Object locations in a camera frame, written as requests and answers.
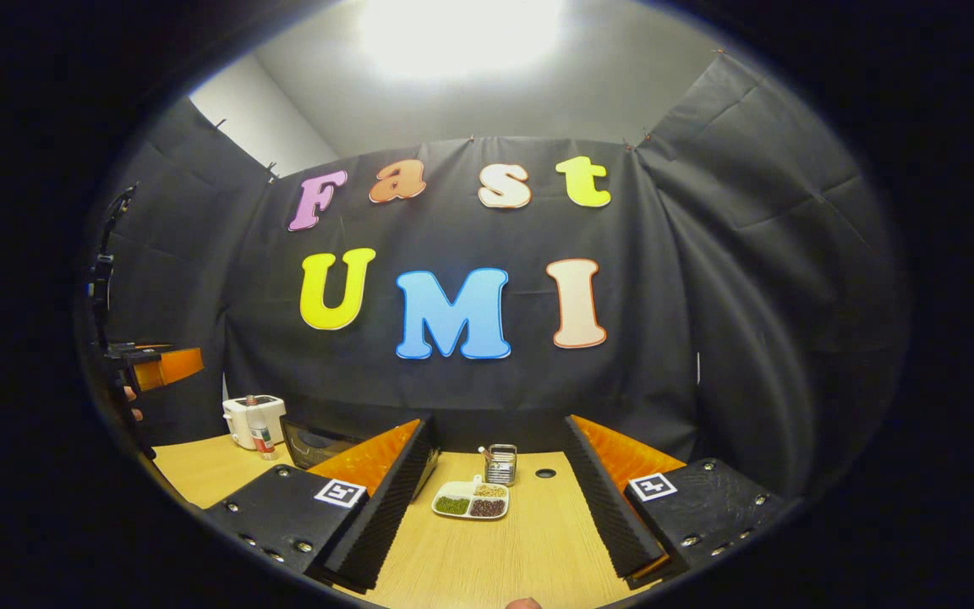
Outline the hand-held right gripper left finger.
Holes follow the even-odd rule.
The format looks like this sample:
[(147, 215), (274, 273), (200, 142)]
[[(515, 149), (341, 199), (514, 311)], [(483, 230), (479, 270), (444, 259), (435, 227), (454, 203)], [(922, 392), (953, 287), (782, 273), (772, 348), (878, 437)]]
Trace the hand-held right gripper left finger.
[(314, 468), (274, 465), (204, 513), (279, 567), (366, 592), (437, 454), (435, 425), (425, 416)]

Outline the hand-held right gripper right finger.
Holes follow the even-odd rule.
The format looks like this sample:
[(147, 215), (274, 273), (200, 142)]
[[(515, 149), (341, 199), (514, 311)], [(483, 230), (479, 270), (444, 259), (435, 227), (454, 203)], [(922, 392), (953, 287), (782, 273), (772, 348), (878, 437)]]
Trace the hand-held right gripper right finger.
[(619, 578), (633, 589), (704, 569), (757, 539), (785, 500), (723, 460), (689, 464), (566, 417), (564, 454)]

